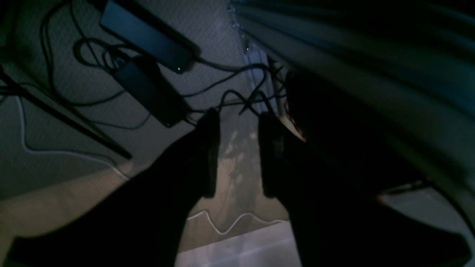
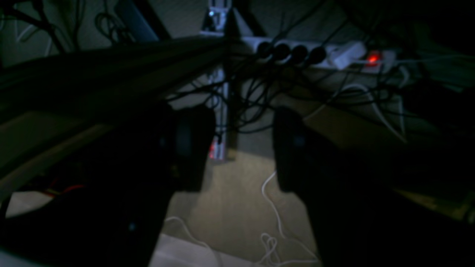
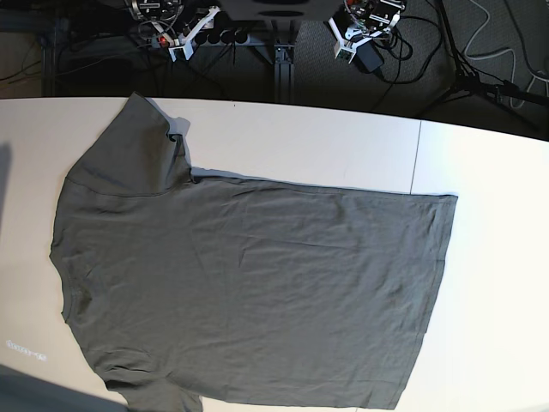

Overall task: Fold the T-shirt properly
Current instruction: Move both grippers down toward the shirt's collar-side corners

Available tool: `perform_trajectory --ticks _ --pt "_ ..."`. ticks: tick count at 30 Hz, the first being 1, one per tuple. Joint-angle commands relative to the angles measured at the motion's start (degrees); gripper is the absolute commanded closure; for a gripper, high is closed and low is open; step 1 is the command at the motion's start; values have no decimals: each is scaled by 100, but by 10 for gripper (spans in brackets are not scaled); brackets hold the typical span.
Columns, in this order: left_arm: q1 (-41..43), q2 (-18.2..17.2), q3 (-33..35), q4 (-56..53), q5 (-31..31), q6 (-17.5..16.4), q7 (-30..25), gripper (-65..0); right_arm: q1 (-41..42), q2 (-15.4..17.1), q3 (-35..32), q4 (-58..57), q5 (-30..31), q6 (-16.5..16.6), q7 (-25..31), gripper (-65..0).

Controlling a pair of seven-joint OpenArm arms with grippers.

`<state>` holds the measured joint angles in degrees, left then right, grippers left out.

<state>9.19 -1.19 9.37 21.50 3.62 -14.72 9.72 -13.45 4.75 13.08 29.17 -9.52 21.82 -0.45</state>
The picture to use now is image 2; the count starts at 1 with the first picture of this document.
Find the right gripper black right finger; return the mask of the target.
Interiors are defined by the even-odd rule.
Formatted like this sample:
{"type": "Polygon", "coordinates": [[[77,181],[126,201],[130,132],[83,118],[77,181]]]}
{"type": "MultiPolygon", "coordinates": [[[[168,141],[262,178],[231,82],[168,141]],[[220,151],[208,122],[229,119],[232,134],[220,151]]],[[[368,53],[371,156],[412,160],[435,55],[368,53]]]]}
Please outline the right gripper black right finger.
{"type": "Polygon", "coordinates": [[[284,192],[310,193],[317,185],[317,157],[311,151],[311,130],[290,108],[279,107],[273,117],[273,150],[278,185],[284,192]]]}

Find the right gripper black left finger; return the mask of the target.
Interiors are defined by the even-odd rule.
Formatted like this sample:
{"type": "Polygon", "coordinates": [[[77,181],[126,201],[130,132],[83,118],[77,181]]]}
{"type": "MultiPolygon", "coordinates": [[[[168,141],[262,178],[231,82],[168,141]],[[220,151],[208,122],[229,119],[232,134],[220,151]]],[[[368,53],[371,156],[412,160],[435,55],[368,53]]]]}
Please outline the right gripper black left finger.
{"type": "Polygon", "coordinates": [[[215,112],[205,105],[173,110],[167,135],[170,173],[178,191],[199,192],[215,136],[215,112]]]}

